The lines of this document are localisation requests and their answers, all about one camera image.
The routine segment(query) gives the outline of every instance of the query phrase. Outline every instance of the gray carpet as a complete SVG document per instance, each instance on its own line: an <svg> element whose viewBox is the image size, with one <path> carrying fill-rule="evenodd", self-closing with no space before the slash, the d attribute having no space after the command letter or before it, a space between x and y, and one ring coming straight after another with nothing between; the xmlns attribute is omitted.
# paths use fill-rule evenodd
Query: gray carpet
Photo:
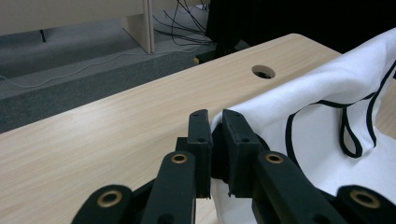
<svg viewBox="0 0 396 224"><path fill-rule="evenodd" d="M195 55L212 49L201 46L195 52L174 52L2 99L0 133L193 67L197 65L193 60Z"/></svg>

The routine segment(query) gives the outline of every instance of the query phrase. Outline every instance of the white fabric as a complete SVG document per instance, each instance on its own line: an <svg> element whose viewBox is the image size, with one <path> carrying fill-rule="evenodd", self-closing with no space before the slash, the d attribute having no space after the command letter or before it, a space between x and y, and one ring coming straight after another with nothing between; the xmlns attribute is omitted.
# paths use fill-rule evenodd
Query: white fabric
<svg viewBox="0 0 396 224"><path fill-rule="evenodd" d="M289 115L299 111L293 121L292 143L303 172L319 189L335 195L344 185L361 185L396 203L396 140L375 126L376 146L368 133L366 114L373 99L362 100L380 88L375 97L373 124L392 79L396 62L396 28L323 64L321 67L229 109L244 115L253 131L273 151L287 154L285 129ZM351 129L362 146L361 157L348 157L340 148L341 109L312 105L320 100L354 104L347 108ZM212 131L221 122L221 113L211 122ZM353 144L346 144L354 152ZM251 200L228 197L228 187L212 180L212 194L219 223L256 223Z"/></svg>

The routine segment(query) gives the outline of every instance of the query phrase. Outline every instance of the light wood tabletop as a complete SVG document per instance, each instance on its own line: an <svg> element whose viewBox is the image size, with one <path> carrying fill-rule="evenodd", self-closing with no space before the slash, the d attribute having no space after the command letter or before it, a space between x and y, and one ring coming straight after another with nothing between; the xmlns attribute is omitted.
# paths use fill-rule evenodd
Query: light wood tabletop
<svg viewBox="0 0 396 224"><path fill-rule="evenodd" d="M2 133L0 223L70 223L97 189L138 189L155 178L177 138L187 136L190 113L207 109L211 120L338 55L286 35ZM254 65L276 76L257 77ZM217 223L211 200L197 200L196 222Z"/></svg>

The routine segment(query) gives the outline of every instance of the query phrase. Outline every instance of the floor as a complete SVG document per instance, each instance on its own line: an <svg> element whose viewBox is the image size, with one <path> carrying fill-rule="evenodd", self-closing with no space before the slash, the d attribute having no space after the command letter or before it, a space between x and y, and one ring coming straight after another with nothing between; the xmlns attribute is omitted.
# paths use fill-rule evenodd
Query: floor
<svg viewBox="0 0 396 224"><path fill-rule="evenodd" d="M208 10L196 6L154 13L154 29L209 43L204 35L186 31L198 30L191 15L205 27ZM182 29L170 27L173 18L174 27ZM119 19L52 28L44 34L46 43L38 31L0 36L0 99L201 46L155 32L155 52L147 54Z"/></svg>

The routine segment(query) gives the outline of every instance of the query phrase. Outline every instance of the grommet hole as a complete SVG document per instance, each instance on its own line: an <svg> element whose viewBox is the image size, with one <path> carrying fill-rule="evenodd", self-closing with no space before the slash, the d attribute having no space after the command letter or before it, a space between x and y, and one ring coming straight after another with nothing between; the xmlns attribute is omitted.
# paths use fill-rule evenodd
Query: grommet hole
<svg viewBox="0 0 396 224"><path fill-rule="evenodd" d="M275 71L272 68L265 66L265 65L261 65L261 64L254 65L251 68L251 71L257 77L261 77L261 78L265 78L265 79L273 78L276 75Z"/></svg>

